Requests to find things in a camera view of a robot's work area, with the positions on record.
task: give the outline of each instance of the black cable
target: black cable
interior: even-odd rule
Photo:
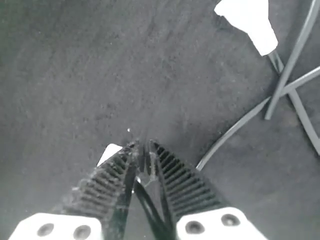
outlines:
[[[173,233],[162,221],[155,205],[145,188],[138,182],[134,181],[134,192],[144,210],[146,218],[150,224],[152,232],[157,240],[173,240]]]

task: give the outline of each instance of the white plastic piece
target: white plastic piece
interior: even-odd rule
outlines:
[[[122,149],[122,146],[119,146],[119,145],[116,145],[113,143],[109,144],[105,148],[105,150],[104,150],[104,152],[103,152],[103,154],[102,154],[102,156],[96,166],[98,167],[99,165],[101,165],[102,163],[107,161],[109,158],[111,158],[114,154],[119,152],[121,149]]]
[[[234,216],[237,225],[224,225],[224,216]],[[188,232],[188,224],[198,222],[203,227],[201,233]],[[217,210],[183,216],[176,224],[178,240],[267,240],[237,208],[225,207]]]
[[[261,56],[276,49],[278,40],[269,21],[268,0],[222,0],[214,11],[247,33]]]
[[[51,232],[41,235],[41,227],[47,224],[53,225]],[[22,220],[9,240],[76,240],[77,232],[88,227],[90,230],[85,240],[103,240],[101,223],[96,218],[37,213]]]

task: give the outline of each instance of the screw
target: screw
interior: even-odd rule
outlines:
[[[89,237],[91,233],[91,228],[88,225],[78,226],[73,233],[73,238],[75,240],[85,240]]]
[[[225,214],[221,217],[221,222],[227,227],[233,227],[240,225],[240,220],[232,214]]]
[[[44,237],[49,235],[52,230],[54,229],[55,225],[53,225],[53,223],[47,223],[45,225],[42,225],[38,232],[36,233],[39,237]]]
[[[198,221],[190,221],[185,225],[185,230],[188,234],[202,234],[205,228]]]

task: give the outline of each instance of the gray floor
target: gray floor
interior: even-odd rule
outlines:
[[[127,128],[196,164],[275,87],[248,37],[216,0],[12,0],[0,3],[0,237],[50,210]],[[287,61],[310,1],[270,0]],[[293,78],[320,64],[320,19]],[[320,129],[320,82],[298,92]],[[203,172],[270,239],[320,238],[320,166],[284,98]],[[136,199],[127,239],[152,239]]]

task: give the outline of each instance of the bolt hole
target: bolt hole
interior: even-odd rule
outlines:
[[[202,234],[205,227],[198,221],[190,221],[185,225],[185,230],[188,234]]]
[[[73,233],[73,238],[75,240],[85,240],[89,237],[91,233],[91,228],[88,225],[78,226]]]
[[[53,225],[53,223],[47,223],[47,224],[45,224],[45,225],[42,225],[42,226],[39,228],[39,230],[38,230],[38,232],[37,232],[37,235],[38,235],[39,237],[47,236],[47,235],[49,235],[49,234],[53,231],[54,227],[55,227],[55,225]]]
[[[225,214],[221,218],[221,222],[223,225],[227,227],[233,227],[240,225],[240,220],[235,215]]]

